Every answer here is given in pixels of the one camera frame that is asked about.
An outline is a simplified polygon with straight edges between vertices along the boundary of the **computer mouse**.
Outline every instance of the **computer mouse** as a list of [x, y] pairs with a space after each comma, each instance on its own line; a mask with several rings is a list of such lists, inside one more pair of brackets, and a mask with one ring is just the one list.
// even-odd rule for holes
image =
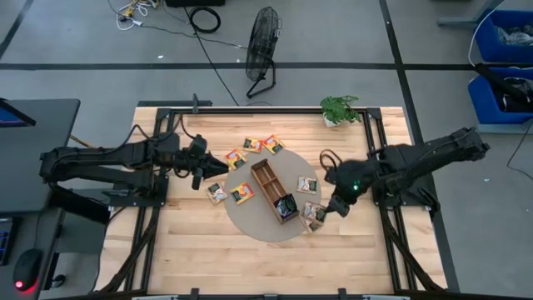
[[29, 249], [25, 251], [17, 260], [13, 271], [13, 284], [19, 291], [26, 291], [33, 286], [41, 267], [42, 251], [39, 249]]

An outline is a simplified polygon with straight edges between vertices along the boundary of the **computer monitor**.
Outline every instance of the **computer monitor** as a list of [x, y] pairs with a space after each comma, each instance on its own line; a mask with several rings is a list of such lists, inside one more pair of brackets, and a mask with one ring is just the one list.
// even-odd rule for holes
[[0, 128], [35, 126], [36, 122], [0, 98]]

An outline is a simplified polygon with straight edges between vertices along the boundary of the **fan base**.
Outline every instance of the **fan base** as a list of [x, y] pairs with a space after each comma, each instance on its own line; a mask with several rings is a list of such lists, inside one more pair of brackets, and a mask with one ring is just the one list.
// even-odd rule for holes
[[265, 87], [257, 92], [253, 92], [253, 89], [256, 88], [257, 84], [261, 81], [261, 80], [265, 80], [265, 78], [260, 78], [260, 79], [257, 79], [256, 82], [252, 85], [252, 87], [250, 87], [250, 90], [248, 90], [247, 92], [247, 96], [249, 99], [252, 99], [252, 97], [260, 94], [260, 93], [263, 93], [263, 92], [266, 92], [268, 91], [269, 89], [273, 88], [275, 85], [276, 85], [276, 64], [274, 63], [273, 60], [270, 61], [270, 64], [272, 66], [272, 84], [268, 87]]

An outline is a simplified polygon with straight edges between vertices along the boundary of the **white pot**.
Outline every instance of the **white pot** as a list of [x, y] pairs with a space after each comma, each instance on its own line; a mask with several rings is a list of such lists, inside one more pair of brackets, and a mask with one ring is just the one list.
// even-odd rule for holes
[[342, 122], [339, 122], [338, 124], [335, 124], [334, 122], [328, 120], [326, 118], [326, 114], [323, 114], [322, 116], [324, 117], [324, 122], [326, 123], [326, 127], [335, 127], [335, 126], [339, 126], [339, 125], [342, 124]]

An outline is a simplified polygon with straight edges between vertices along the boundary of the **round gray mat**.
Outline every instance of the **round gray mat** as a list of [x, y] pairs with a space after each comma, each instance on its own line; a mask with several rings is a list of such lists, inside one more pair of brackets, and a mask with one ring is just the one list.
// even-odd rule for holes
[[[250, 166], [264, 158], [268, 159], [281, 185], [287, 193], [294, 196], [300, 211], [307, 201], [319, 203], [321, 200], [320, 181], [317, 183], [316, 195], [296, 191], [298, 178], [317, 178], [315, 170], [303, 157], [286, 149], [276, 155], [265, 148], [261, 153], [242, 151], [242, 154], [246, 156], [247, 162], [237, 170], [229, 172], [224, 186], [224, 191], [229, 195], [224, 201], [226, 211], [235, 226], [248, 236], [264, 242], [283, 242], [300, 235], [305, 230], [300, 218], [296, 216], [283, 225], [279, 223], [259, 184], [252, 176]], [[237, 205], [230, 190], [244, 182], [250, 183], [255, 196]]]

